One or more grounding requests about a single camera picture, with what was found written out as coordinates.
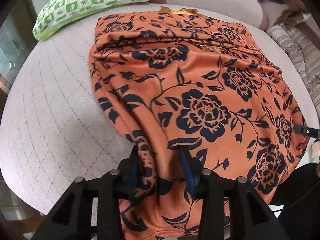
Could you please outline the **orange black floral garment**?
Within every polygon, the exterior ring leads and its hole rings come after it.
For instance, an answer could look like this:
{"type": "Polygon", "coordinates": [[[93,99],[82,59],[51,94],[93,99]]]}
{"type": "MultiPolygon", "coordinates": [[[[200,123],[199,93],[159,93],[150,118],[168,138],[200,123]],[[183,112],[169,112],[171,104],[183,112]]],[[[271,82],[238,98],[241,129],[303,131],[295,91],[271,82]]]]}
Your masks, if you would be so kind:
{"type": "Polygon", "coordinates": [[[94,93],[138,148],[133,200],[119,203],[126,239],[195,235],[201,202],[186,188],[178,148],[219,176],[246,177],[269,203],[308,144],[281,70],[240,23],[204,15],[103,16],[89,52],[94,93]]]}

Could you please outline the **beige striped patterned blanket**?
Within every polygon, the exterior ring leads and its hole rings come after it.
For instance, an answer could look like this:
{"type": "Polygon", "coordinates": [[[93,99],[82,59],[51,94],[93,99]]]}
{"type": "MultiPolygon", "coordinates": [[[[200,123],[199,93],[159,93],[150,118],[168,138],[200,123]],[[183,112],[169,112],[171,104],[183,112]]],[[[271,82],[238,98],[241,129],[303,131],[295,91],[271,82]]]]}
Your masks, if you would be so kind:
{"type": "Polygon", "coordinates": [[[267,33],[285,51],[319,112],[319,37],[305,23],[307,12],[284,10],[267,33]]]}

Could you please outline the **pink quilted mattress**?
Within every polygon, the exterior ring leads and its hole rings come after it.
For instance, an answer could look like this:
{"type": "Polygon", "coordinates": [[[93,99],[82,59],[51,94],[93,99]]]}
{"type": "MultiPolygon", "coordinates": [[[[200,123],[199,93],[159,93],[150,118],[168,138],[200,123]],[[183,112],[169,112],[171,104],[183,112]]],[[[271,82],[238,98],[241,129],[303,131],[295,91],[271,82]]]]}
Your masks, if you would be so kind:
{"type": "MultiPolygon", "coordinates": [[[[161,12],[155,4],[129,6],[73,23],[38,43],[20,70],[1,120],[1,170],[12,191],[42,213],[74,177],[102,176],[135,145],[117,131],[95,96],[89,52],[99,18],[150,11],[161,12]]],[[[171,12],[191,15],[178,7],[171,12]]],[[[195,15],[238,23],[208,11],[195,15]]],[[[305,124],[318,127],[315,107],[289,57],[265,32],[242,25],[281,70],[305,124]]]]}

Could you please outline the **wooden mirrored wardrobe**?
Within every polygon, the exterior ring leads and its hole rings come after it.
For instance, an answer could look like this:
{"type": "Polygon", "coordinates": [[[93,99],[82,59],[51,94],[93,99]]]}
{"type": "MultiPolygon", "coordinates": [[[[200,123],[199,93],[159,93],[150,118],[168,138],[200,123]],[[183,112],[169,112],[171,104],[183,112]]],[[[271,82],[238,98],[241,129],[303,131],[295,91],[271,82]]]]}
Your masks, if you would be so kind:
{"type": "MultiPolygon", "coordinates": [[[[22,27],[30,29],[35,20],[34,9],[30,6],[27,0],[19,0],[18,6],[15,5],[6,17],[1,15],[1,118],[13,82],[32,47],[23,40],[23,31],[18,25],[21,23],[22,27]]],[[[7,220],[1,210],[1,239],[27,239],[23,234],[31,232],[22,232],[25,225],[29,225],[19,221],[18,218],[7,220]]]]}

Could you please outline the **green white patterned pillow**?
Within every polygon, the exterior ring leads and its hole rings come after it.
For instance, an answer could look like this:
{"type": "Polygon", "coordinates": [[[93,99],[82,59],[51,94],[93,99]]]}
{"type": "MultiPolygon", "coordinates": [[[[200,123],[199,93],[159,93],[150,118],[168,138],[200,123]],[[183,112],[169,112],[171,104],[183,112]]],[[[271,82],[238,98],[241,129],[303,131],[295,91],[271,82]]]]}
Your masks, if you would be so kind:
{"type": "Polygon", "coordinates": [[[40,10],[33,27],[37,41],[45,41],[65,25],[121,5],[149,0],[50,0],[40,10]]]}

